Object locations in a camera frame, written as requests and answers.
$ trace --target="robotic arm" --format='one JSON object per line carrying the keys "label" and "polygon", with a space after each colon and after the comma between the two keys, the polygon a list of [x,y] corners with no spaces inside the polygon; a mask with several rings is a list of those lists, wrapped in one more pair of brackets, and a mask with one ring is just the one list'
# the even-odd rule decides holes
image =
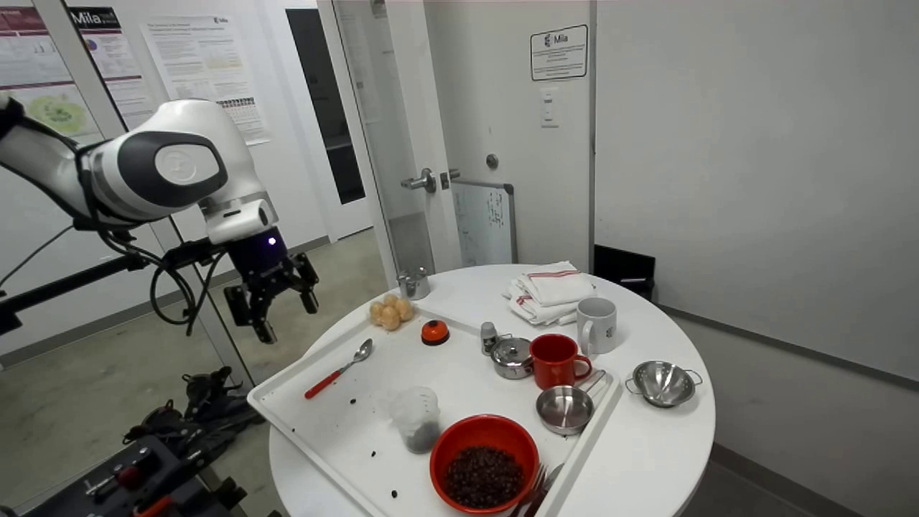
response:
{"label": "robotic arm", "polygon": [[[217,104],[164,104],[142,125],[78,150],[29,121],[16,99],[0,97],[0,164],[43,188],[78,230],[115,240],[132,226],[197,204],[207,240],[182,244],[155,262],[185,266],[228,252],[244,282],[224,290],[233,318],[253,323],[261,342],[273,342],[264,315],[280,290],[299,290],[303,308],[316,313],[316,272],[307,256],[287,257],[276,230],[277,214]],[[0,313],[23,309],[14,299],[3,303]]]}

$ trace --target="floor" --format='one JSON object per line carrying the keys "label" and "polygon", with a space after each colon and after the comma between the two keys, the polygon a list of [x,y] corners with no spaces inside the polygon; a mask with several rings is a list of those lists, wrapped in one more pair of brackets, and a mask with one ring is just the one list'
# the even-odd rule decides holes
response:
{"label": "floor", "polygon": [[[254,378],[290,365],[339,315],[383,290],[373,233],[310,249],[310,262],[320,277],[316,315],[290,292],[270,309],[277,344],[233,331]],[[185,338],[182,331],[139,309],[0,369],[0,504],[23,510],[45,500],[115,454],[122,430],[155,404],[165,398],[182,404],[181,374],[215,368],[217,359],[204,335]],[[247,489],[244,513],[280,510],[270,481],[267,424],[247,430],[215,461],[215,474]],[[806,517],[806,510],[715,461],[682,517]]]}

